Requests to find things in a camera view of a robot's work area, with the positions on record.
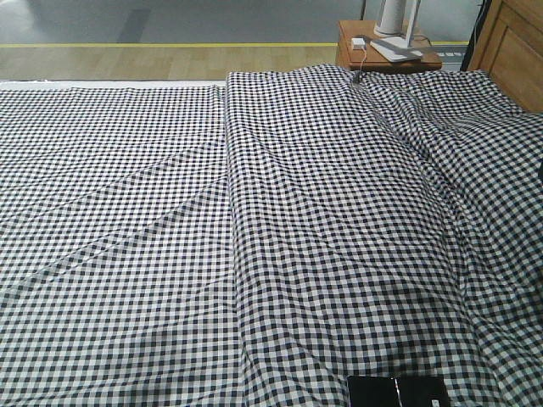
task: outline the white device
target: white device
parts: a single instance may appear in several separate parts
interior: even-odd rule
[[[351,38],[350,47],[352,49],[366,49],[366,40],[360,37]]]
[[[373,32],[377,36],[401,35],[405,11],[406,0],[382,0]]]
[[[413,4],[411,7],[411,14],[409,16],[409,24],[407,26],[405,37],[391,36],[389,38],[373,40],[372,42],[370,42],[370,45],[374,47],[388,61],[402,62],[402,61],[410,61],[413,59],[421,59],[423,57],[422,52],[420,52],[419,50],[411,46],[411,42],[413,40],[413,32],[415,30],[415,23],[417,21],[417,16],[418,16],[418,8],[420,6],[420,3],[421,3],[420,0],[413,0]]]

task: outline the wooden nightstand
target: wooden nightstand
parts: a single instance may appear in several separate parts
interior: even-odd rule
[[[339,41],[336,54],[336,65],[343,66],[347,70],[359,70],[360,62],[363,58],[361,50],[353,50],[350,47],[350,39],[354,36],[363,35],[371,39],[378,38],[373,33],[375,21],[371,20],[342,20],[339,21]],[[425,70],[441,69],[441,60],[438,55],[428,49],[427,40],[413,41],[414,47],[421,49],[424,53],[423,59],[418,61],[390,63],[380,53],[367,44],[367,59],[362,70],[377,71],[385,74],[412,74],[414,72],[423,72]]]

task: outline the wooden floor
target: wooden floor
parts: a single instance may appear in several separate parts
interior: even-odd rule
[[[335,53],[330,46],[0,46],[0,79],[223,80],[232,71],[333,64]]]

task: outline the gingham fabric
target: gingham fabric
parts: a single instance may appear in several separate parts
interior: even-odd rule
[[[1,92],[2,407],[241,403],[223,92]]]
[[[543,405],[543,118],[482,72],[353,77],[227,81],[249,404],[430,375],[458,407]]]
[[[0,92],[0,405],[543,405],[540,117],[352,78]]]

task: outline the cable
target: cable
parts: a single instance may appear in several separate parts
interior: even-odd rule
[[[362,48],[361,49],[362,52],[364,53],[364,56],[362,57],[361,61],[360,61],[360,67],[359,67],[359,70],[358,72],[356,72],[356,75],[355,77],[353,78],[353,82],[356,83],[356,84],[359,84],[360,83],[360,80],[362,78],[362,66],[364,65],[364,63],[366,62],[366,59],[367,59],[367,50],[366,50],[366,47]]]
[[[364,19],[364,15],[366,15],[366,0],[362,0],[362,7],[360,9],[360,20]]]
[[[481,22],[481,19],[483,18],[483,15],[484,15],[484,9],[486,8],[486,0],[483,0],[483,2],[479,5],[480,6],[480,9],[479,9],[479,15],[477,16],[477,19],[475,20],[475,25],[473,26],[474,29],[473,29],[473,47],[475,47],[477,45],[477,40],[478,40],[478,28],[479,28],[479,24]]]
[[[423,36],[422,34],[417,34],[414,36],[415,39],[421,39],[428,41],[428,44],[430,44],[430,47],[433,47],[432,40],[430,40],[427,36]]]

